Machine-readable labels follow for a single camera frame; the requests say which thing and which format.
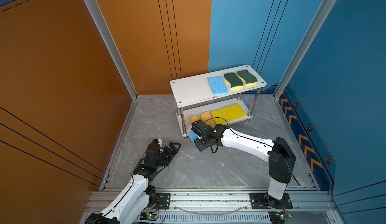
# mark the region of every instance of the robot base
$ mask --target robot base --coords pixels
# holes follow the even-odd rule
[[[288,193],[284,193],[280,201],[265,198],[266,193],[249,193],[252,209],[292,209],[292,202]]]

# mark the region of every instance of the orange wall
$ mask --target orange wall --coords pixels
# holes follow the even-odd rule
[[[0,11],[2,218],[77,223],[132,100],[83,0],[26,1]]]
[[[211,0],[97,0],[138,94],[208,72]]]

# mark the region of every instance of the gray marble floor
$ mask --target gray marble floor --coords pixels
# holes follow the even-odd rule
[[[250,107],[254,95],[242,96]],[[293,149],[289,133],[284,126],[272,95],[260,95],[253,110],[253,118],[232,124],[237,131],[259,138],[282,137]],[[133,170],[147,145],[153,139],[163,143],[181,143],[181,149],[171,164],[152,181],[156,187],[268,187],[268,164],[256,156],[238,149],[220,147],[216,154],[210,149],[199,152],[190,139],[181,136],[176,118],[173,95],[141,95],[128,128],[106,188],[122,188],[128,183]],[[297,155],[293,170],[302,187],[314,187],[311,177]],[[291,180],[289,186],[297,184]]]

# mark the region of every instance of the robotic arm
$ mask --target robotic arm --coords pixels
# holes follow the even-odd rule
[[[251,135],[237,132],[225,125],[216,124],[214,128],[198,120],[192,123],[192,131],[196,133],[195,145],[198,150],[216,145],[216,153],[219,146],[232,147],[253,154],[265,162],[268,162],[269,182],[268,191],[264,196],[265,205],[270,208],[281,208],[282,197],[291,181],[292,170],[296,157],[287,142],[277,137],[276,140],[260,139]]]
[[[177,143],[162,147],[162,140],[153,140],[122,192],[102,212],[92,213],[85,224],[131,224],[143,209],[152,208],[156,202],[156,188],[149,183],[159,173],[159,167],[170,164],[180,147]]]

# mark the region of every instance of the yellow sponge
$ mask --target yellow sponge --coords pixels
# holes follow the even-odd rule
[[[200,114],[200,117],[204,123],[206,123],[207,125],[210,125],[210,126],[212,126],[212,128],[214,128],[215,122],[213,122],[213,120],[215,120],[215,119],[210,120],[210,118],[212,118],[212,116],[210,115],[209,112],[205,112],[205,113]]]
[[[234,104],[230,106],[232,112],[237,116],[238,119],[245,117],[247,115],[246,112],[240,107],[239,104]]]
[[[198,121],[197,115],[190,116],[190,123],[193,123],[194,121]]]
[[[237,119],[237,116],[232,112],[229,106],[221,108],[220,110],[228,122],[231,122]]]
[[[210,114],[212,115],[212,118],[220,117],[220,118],[225,119],[225,116],[221,113],[221,111],[219,109],[210,111]],[[227,124],[224,120],[219,119],[219,118],[215,118],[213,120],[214,120],[215,124],[222,124],[222,125],[226,125]]]

